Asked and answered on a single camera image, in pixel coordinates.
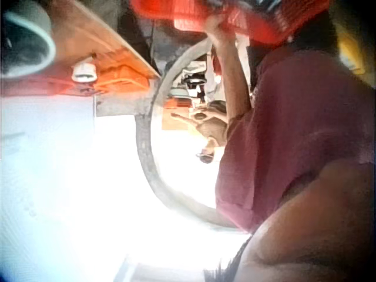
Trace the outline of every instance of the man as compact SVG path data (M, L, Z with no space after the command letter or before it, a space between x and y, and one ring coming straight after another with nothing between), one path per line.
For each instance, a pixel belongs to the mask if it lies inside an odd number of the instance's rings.
M364 281L374 263L373 89L335 57L335 34L317 33L334 29L324 12L300 31L318 40L298 32L280 48L251 46L252 108L223 20L206 22L229 119L216 202L253 236L206 281Z
M222 101L213 101L208 103L206 109L200 109L194 117L204 117L204 120L198 121L171 113L173 119L179 120L193 128L195 128L207 140L205 148L197 157L201 162L209 164L214 159L214 151L216 147L224 147L226 145L226 129L227 116L226 107Z

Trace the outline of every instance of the wooden board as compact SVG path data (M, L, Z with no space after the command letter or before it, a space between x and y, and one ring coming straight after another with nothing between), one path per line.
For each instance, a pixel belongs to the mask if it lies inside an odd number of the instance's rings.
M56 43L55 62L73 65L91 53L126 52L124 64L147 78L159 74L98 16L75 0L53 0L48 8L52 37Z

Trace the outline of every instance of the red plastic crate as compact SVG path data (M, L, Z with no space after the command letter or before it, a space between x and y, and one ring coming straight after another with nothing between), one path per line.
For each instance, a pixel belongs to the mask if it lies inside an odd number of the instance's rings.
M252 11L230 7L227 26L237 33L268 44L280 44L305 22L328 9L331 0L282 0L268 18ZM203 22L210 13L196 0L132 0L135 11L150 19L171 19L183 31L203 31Z

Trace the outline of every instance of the red cloth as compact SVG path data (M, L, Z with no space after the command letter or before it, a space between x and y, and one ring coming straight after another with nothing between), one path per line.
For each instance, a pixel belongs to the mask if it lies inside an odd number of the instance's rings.
M296 178L328 162L374 163L374 90L319 51L278 49L259 70L255 108L230 126L217 209L254 231Z

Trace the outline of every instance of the orange container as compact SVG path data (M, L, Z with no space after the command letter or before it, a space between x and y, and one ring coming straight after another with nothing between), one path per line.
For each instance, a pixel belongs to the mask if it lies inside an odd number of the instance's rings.
M225 10L227 27L252 40L278 45L305 22L330 6L330 0L282 0L268 17L237 7ZM196 0L132 0L134 10L150 19L171 19L177 29L203 31L209 9Z
M107 69L98 75L94 89L108 92L138 92L149 90L149 80L128 66Z

